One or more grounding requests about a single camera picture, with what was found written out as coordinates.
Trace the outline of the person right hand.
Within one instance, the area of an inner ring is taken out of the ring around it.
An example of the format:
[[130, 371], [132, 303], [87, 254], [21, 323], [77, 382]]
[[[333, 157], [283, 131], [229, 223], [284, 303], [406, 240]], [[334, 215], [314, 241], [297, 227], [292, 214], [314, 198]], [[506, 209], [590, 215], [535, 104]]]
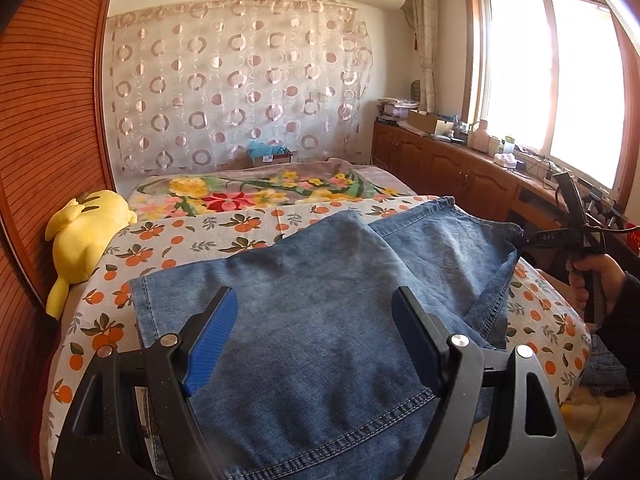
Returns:
[[626, 274], [617, 262], [607, 254], [590, 255], [580, 260], [567, 260], [566, 270], [572, 290], [572, 306], [580, 313], [585, 311], [589, 292], [585, 278], [590, 272], [600, 276], [606, 304], [606, 314], [611, 314], [620, 299], [626, 283]]

